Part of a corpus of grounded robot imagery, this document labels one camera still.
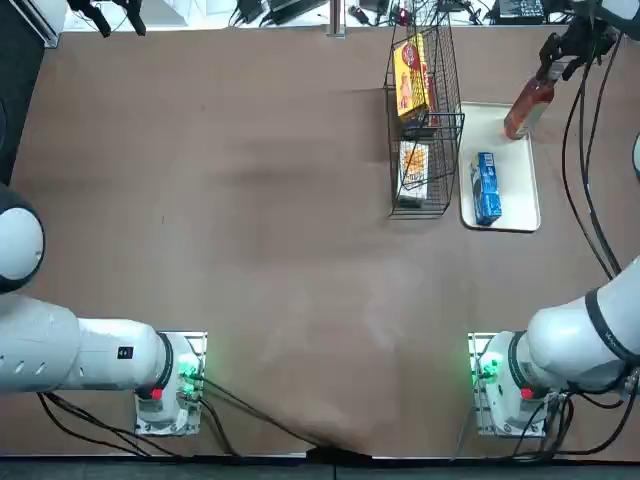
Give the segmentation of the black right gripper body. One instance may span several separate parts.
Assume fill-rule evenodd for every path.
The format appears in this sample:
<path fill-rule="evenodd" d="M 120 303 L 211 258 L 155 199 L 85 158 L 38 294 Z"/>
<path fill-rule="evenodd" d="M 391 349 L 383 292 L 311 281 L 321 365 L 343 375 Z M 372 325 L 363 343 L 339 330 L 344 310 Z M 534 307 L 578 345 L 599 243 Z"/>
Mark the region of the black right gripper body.
<path fill-rule="evenodd" d="M 609 52 L 618 38 L 604 21 L 573 18 L 562 36 L 562 54 L 578 63 L 588 63 Z"/>

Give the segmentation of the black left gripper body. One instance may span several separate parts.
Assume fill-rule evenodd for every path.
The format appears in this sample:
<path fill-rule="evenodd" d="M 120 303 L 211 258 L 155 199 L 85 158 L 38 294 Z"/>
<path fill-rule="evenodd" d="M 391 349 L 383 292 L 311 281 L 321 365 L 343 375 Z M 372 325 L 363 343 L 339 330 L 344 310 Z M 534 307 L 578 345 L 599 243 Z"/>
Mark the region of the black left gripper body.
<path fill-rule="evenodd" d="M 90 8 L 98 8 L 104 5 L 117 5 L 125 11 L 140 11 L 142 0 L 68 0 L 69 7 L 74 11 L 85 11 Z"/>

